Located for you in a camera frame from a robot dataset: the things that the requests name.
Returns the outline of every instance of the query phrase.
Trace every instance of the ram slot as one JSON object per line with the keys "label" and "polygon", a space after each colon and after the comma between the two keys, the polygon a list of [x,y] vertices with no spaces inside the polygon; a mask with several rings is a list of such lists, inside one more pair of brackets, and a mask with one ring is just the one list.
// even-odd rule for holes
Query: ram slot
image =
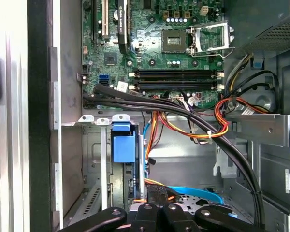
{"label": "ram slot", "polygon": [[103,0],[102,3],[102,36],[105,39],[109,38],[109,31],[108,31],[108,0]]}
{"label": "ram slot", "polygon": [[97,5],[96,0],[91,0],[91,42],[96,42],[96,24],[97,24]]}
{"label": "ram slot", "polygon": [[146,92],[166,91],[169,89],[181,89],[183,91],[205,91],[213,90],[216,86],[215,81],[196,82],[196,81],[139,81],[139,89]]}
{"label": "ram slot", "polygon": [[216,77],[211,70],[139,70],[137,76],[141,79],[210,79]]}

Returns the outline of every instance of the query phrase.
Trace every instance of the cable tie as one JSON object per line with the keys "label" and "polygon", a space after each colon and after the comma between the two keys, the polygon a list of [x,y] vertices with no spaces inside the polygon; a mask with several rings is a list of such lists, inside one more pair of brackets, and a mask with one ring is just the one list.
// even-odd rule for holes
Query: cable tie
{"label": "cable tie", "polygon": [[262,194],[262,191],[251,191],[250,192],[252,195],[258,195],[258,194]]}
{"label": "cable tie", "polygon": [[212,132],[209,130],[209,131],[207,132],[207,134],[208,134],[208,138],[211,139],[211,138],[212,138]]}
{"label": "cable tie", "polygon": [[209,144],[212,144],[213,143],[213,140],[212,140],[212,132],[209,130],[207,132],[207,134],[208,134],[208,138],[209,138]]}

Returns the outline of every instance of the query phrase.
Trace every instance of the pcie slot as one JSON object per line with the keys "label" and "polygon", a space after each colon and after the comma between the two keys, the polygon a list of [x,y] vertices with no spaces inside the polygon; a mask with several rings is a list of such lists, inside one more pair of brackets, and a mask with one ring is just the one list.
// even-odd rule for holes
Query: pcie slot
{"label": "pcie slot", "polygon": [[96,0],[91,0],[91,42],[95,43],[96,42],[96,23],[97,23],[97,5],[96,5]]}
{"label": "pcie slot", "polygon": [[103,0],[102,2],[102,36],[107,39],[109,36],[108,31],[108,0]]}
{"label": "pcie slot", "polygon": [[195,82],[195,81],[139,81],[141,91],[166,91],[179,88],[182,90],[212,90],[216,82]]}

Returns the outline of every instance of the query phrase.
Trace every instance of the black ram slot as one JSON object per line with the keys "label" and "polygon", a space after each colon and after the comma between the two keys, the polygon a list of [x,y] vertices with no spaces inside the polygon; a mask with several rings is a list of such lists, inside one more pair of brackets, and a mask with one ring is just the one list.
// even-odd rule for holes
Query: black ram slot
{"label": "black ram slot", "polygon": [[91,0],[91,42],[94,44],[96,42],[96,23],[97,23],[97,5],[96,0]]}
{"label": "black ram slot", "polygon": [[139,70],[140,79],[210,79],[216,77],[216,71],[211,70]]}
{"label": "black ram slot", "polygon": [[139,81],[138,87],[141,91],[166,91],[168,89],[179,88],[182,90],[212,90],[216,86],[215,81],[195,82],[195,81]]}

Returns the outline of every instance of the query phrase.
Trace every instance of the white connector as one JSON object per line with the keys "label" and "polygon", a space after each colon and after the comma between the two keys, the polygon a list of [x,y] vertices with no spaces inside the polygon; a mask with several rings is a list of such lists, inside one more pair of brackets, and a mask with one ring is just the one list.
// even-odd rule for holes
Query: white connector
{"label": "white connector", "polygon": [[207,14],[208,14],[208,6],[201,7],[201,9],[200,9],[200,15],[201,16],[207,16]]}

